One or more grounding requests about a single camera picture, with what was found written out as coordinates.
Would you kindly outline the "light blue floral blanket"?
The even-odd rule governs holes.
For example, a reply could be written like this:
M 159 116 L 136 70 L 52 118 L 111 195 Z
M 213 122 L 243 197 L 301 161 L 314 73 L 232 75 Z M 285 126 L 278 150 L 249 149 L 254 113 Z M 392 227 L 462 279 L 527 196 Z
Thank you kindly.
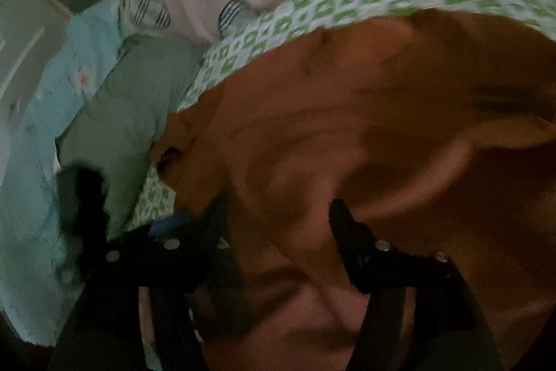
M 101 0 L 70 19 L 9 143 L 1 184 L 1 305 L 16 333 L 35 345 L 56 343 L 82 288 L 63 267 L 56 140 L 116 65 L 120 3 Z

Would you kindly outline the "rust orange small garment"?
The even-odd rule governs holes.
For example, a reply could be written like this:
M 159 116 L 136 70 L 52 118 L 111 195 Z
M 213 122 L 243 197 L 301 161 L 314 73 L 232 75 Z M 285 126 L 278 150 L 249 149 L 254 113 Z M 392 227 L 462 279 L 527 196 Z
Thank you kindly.
M 437 9 L 319 28 L 168 117 L 206 370 L 551 370 L 555 43 Z

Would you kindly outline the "green white checkered bedsheet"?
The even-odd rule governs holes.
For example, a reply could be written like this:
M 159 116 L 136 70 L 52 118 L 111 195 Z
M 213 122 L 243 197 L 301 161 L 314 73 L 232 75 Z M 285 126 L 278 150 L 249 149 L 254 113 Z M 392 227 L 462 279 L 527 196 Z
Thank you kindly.
M 328 234 L 417 214 L 484 150 L 555 139 L 555 0 L 288 0 L 204 55 L 133 228 L 200 215 Z

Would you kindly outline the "grey green pillow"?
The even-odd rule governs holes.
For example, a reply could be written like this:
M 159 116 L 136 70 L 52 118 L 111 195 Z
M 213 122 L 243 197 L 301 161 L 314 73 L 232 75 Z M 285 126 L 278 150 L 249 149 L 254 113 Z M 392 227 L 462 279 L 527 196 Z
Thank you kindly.
M 203 53 L 179 36 L 127 38 L 114 69 L 58 137 L 61 166 L 84 164 L 103 175 L 108 237 L 131 220 L 151 148 L 197 77 Z

